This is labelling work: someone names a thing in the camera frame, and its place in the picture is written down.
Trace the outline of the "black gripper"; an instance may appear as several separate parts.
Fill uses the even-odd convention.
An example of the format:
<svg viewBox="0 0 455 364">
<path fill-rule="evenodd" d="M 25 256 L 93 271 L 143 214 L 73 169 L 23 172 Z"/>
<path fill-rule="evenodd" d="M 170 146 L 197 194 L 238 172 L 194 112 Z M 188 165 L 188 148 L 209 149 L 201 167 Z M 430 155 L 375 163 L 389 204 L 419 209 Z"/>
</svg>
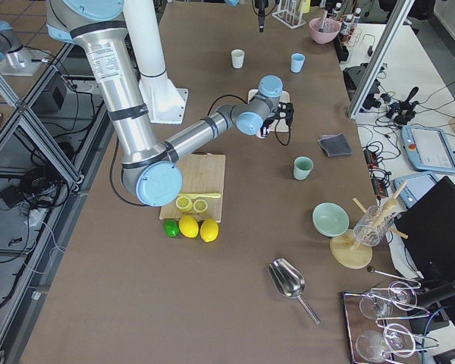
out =
<svg viewBox="0 0 455 364">
<path fill-rule="evenodd" d="M 269 6 L 269 0 L 253 0 L 253 10 L 258 15 L 259 32 L 263 33 L 265 29 L 265 14 Z"/>
<path fill-rule="evenodd" d="M 281 120 L 281 116 L 279 113 L 275 113 L 272 116 L 269 116 L 264 121 L 264 126 L 260 129 L 260 135 L 262 137 L 266 137 L 269 134 L 269 131 L 276 131 L 278 124 Z"/>
</svg>

